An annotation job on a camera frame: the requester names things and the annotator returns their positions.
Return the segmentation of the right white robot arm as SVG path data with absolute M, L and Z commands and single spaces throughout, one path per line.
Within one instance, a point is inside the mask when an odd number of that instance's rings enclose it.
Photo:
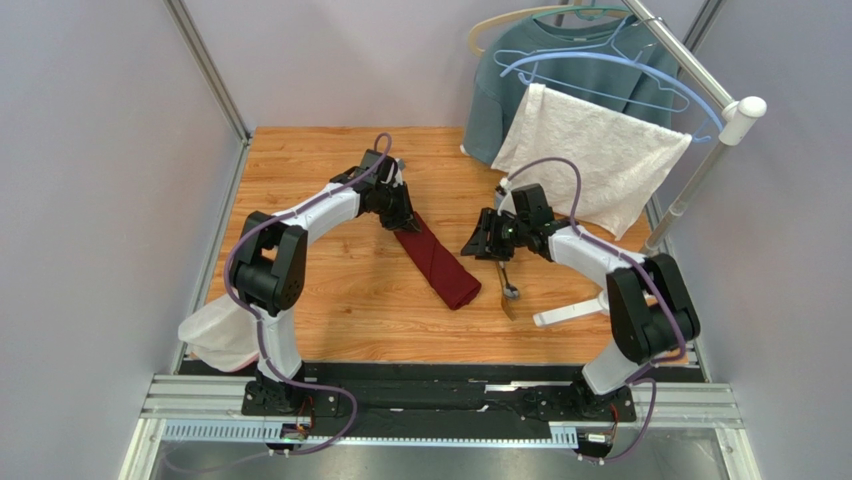
M 485 207 L 462 255 L 509 261 L 516 248 L 569 267 L 602 287 L 612 341 L 585 364 L 570 386 L 569 406 L 591 418 L 654 366 L 674 359 L 701 332 L 700 320 L 675 259 L 620 249 L 571 218 L 556 218 L 538 184 L 511 193 L 515 210 Z

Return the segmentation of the silver metal spoon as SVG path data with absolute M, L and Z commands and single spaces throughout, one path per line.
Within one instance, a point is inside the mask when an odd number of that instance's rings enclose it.
M 499 261 L 497 263 L 497 270 L 501 282 L 502 295 L 505 299 L 509 301 L 515 301 L 520 298 L 519 289 L 511 283 L 508 277 L 506 263 L 503 261 Z

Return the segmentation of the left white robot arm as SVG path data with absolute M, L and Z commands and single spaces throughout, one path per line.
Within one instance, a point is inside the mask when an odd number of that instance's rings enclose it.
M 248 416 L 294 415 L 316 388 L 304 382 L 295 333 L 295 305 L 306 285 L 311 244 L 364 213 L 388 231 L 417 232 L 403 163 L 368 149 L 360 164 L 331 178 L 318 193 L 275 214 L 250 214 L 226 261 L 227 292 L 256 320 L 259 359 L 245 388 Z

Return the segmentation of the dark red cloth napkin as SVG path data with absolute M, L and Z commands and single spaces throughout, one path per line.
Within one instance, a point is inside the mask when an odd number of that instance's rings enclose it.
M 394 233 L 397 241 L 450 310 L 469 305 L 480 293 L 481 282 L 438 240 L 417 212 L 414 219 L 420 231 L 397 231 Z

